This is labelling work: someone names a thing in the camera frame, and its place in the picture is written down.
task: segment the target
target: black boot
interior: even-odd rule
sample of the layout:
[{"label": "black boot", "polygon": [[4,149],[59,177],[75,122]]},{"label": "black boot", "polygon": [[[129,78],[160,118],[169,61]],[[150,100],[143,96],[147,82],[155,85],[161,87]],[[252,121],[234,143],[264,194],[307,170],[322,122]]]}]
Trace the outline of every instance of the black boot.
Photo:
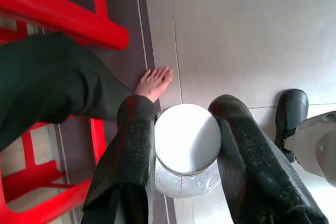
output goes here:
[{"label": "black boot", "polygon": [[282,150],[290,162],[294,162],[294,153],[284,149],[285,139],[295,134],[299,123],[307,119],[308,97],[299,89],[288,89],[280,97],[275,118],[277,135],[275,144]]}]

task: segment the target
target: person's leg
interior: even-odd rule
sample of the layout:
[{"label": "person's leg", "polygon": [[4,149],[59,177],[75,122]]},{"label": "person's leg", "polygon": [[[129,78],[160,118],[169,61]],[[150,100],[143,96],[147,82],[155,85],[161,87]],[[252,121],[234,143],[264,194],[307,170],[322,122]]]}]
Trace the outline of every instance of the person's leg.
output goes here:
[{"label": "person's leg", "polygon": [[231,95],[209,111],[222,132],[218,168],[234,223],[328,223],[279,148]]},{"label": "person's leg", "polygon": [[36,122],[60,123],[70,114],[113,120],[132,93],[64,34],[5,44],[0,47],[0,152]]},{"label": "person's leg", "polygon": [[118,133],[101,157],[84,204],[82,224],[152,223],[155,170],[154,102],[172,81],[159,69],[142,78],[120,106]]}]

